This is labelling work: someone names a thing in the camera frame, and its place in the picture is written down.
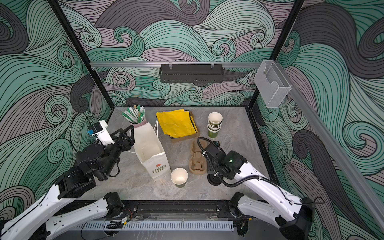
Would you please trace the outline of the black coffee lid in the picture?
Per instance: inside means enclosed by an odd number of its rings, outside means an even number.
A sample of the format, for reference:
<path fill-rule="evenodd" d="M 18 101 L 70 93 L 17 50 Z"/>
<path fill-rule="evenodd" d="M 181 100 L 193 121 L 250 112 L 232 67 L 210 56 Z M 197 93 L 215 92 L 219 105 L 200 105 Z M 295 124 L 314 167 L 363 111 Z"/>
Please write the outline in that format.
<path fill-rule="evenodd" d="M 208 182 L 213 185 L 213 186 L 219 186 L 221 185 L 223 182 L 223 178 L 221 175 L 217 174 L 208 174 L 207 175 L 207 179 L 208 179 Z"/>

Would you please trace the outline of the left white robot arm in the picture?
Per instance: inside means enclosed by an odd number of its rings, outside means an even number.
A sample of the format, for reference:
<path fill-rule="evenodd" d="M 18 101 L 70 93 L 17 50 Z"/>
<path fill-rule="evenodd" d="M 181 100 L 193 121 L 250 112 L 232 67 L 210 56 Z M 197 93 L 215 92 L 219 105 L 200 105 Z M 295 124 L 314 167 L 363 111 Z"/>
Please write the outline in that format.
<path fill-rule="evenodd" d="M 79 224 L 103 217 L 118 217 L 123 209 L 119 194 L 107 193 L 90 205 L 61 216 L 55 214 L 106 181 L 119 165 L 120 155 L 135 144 L 135 128 L 130 125 L 109 134 L 102 122 L 92 125 L 98 139 L 76 153 L 75 165 L 62 174 L 49 191 L 13 220 L 6 221 L 2 240 L 51 240 Z"/>

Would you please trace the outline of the white paper takeout bag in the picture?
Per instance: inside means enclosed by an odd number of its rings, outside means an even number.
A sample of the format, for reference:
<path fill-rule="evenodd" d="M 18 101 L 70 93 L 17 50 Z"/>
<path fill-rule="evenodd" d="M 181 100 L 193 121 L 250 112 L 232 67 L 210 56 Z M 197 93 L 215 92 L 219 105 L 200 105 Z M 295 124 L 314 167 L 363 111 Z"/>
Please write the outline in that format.
<path fill-rule="evenodd" d="M 134 137 L 136 155 L 150 177 L 156 181 L 170 175 L 171 168 L 165 150 L 152 125 L 145 123 L 134 128 Z"/>

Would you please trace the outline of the green paper coffee cup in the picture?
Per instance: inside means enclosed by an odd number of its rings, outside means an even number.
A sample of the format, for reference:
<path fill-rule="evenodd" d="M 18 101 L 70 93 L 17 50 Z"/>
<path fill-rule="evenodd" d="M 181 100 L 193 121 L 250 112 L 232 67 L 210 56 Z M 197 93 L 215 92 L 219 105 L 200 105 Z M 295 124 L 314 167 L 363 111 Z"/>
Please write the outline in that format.
<path fill-rule="evenodd" d="M 183 188 L 188 180 L 188 172 L 184 168 L 176 168 L 171 173 L 171 181 L 177 188 Z"/>

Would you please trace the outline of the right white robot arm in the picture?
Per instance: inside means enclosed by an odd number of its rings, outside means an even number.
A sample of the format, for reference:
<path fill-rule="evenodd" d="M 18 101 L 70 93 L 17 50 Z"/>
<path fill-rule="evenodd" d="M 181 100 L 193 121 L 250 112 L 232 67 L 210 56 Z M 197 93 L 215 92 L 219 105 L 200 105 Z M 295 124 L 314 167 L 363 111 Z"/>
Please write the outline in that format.
<path fill-rule="evenodd" d="M 261 174 L 245 157 L 235 151 L 225 153 L 210 143 L 201 148 L 202 156 L 219 181 L 234 188 L 244 184 L 255 192 L 261 201 L 236 193 L 231 199 L 235 215 L 257 218 L 278 228 L 287 240 L 307 240 L 314 222 L 315 202 L 300 198 L 281 188 Z"/>

